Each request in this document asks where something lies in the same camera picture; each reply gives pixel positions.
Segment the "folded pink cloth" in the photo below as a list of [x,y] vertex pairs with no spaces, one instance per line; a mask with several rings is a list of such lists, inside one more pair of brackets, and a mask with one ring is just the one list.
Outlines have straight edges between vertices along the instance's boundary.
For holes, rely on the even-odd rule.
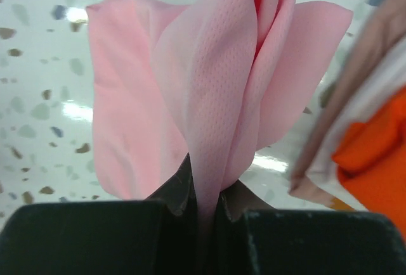
[[351,12],[296,0],[106,0],[88,7],[101,185],[145,198],[190,153],[201,221],[299,118]]

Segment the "textured pink fabric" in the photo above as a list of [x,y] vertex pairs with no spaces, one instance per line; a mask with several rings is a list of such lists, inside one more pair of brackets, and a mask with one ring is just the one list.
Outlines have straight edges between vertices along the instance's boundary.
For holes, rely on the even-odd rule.
[[101,185],[145,198],[190,153],[200,219],[299,118],[351,13],[296,0],[106,0],[88,8]]

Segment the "orange fabric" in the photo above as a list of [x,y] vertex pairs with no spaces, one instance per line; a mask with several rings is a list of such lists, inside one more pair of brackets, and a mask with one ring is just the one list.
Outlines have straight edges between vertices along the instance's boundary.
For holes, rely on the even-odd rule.
[[406,87],[393,96],[351,141],[341,143],[332,159],[349,175],[356,176],[399,145],[399,129],[404,120]]
[[351,124],[332,158],[343,187],[406,239],[406,87],[367,123]]

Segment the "speckled tabletop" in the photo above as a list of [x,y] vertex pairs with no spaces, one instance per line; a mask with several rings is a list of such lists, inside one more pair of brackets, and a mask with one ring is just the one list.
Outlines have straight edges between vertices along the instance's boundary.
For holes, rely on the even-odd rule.
[[[95,175],[93,70],[86,24],[80,23],[86,19],[83,8],[99,1],[0,0],[0,228],[24,204],[116,200]],[[259,151],[241,177],[276,208],[325,208],[287,194],[289,168],[365,19],[381,0],[323,1],[353,10],[351,27],[299,122],[279,143]]]

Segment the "pink fabric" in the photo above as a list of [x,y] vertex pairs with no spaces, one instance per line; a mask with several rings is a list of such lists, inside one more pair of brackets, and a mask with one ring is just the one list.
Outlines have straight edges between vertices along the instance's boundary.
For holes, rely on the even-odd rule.
[[200,220],[299,118],[351,12],[296,0],[106,0],[88,8],[101,185],[145,198],[190,153]]

